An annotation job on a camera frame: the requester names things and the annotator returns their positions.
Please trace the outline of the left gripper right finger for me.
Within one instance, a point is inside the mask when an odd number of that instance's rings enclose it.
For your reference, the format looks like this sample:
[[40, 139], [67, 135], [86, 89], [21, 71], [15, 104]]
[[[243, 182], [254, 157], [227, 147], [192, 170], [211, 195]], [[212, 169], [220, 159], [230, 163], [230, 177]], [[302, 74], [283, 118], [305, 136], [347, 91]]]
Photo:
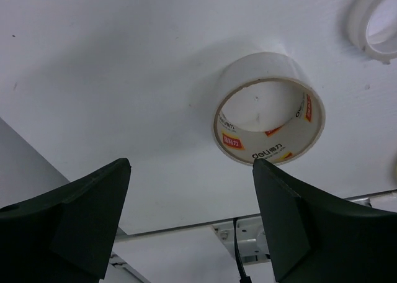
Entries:
[[395, 282], [396, 214], [338, 198], [256, 159], [253, 178], [277, 282]]

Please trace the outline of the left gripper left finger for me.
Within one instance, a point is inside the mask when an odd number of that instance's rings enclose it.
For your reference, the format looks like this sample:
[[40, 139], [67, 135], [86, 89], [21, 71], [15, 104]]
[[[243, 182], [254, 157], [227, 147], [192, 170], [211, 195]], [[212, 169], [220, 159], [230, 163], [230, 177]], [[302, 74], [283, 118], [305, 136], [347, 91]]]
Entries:
[[1, 282], [105, 278], [131, 176], [117, 159], [81, 179], [1, 209]]

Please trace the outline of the large clear tape roll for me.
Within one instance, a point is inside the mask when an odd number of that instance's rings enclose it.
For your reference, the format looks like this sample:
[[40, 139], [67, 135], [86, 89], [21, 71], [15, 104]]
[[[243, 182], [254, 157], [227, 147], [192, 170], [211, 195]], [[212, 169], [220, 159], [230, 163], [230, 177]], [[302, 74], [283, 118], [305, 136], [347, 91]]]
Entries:
[[214, 100], [214, 141], [241, 164], [293, 161], [323, 132], [322, 100], [301, 66], [281, 53], [254, 53], [228, 65]]

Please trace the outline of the small clear tape roll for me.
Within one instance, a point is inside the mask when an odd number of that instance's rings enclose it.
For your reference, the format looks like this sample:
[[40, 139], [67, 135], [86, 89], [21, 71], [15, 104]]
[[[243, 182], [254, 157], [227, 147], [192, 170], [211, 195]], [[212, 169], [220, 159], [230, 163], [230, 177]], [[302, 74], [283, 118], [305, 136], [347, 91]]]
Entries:
[[396, 59], [396, 0], [354, 0], [345, 30], [357, 51], [389, 65]]

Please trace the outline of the beige masking tape roll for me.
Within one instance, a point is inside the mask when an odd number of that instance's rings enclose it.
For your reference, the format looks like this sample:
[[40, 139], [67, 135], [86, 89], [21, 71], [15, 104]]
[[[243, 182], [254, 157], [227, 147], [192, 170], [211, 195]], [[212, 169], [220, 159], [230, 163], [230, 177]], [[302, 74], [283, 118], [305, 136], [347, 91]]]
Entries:
[[394, 185], [396, 185], [397, 180], [397, 156], [394, 155], [391, 167], [390, 167], [390, 180]]

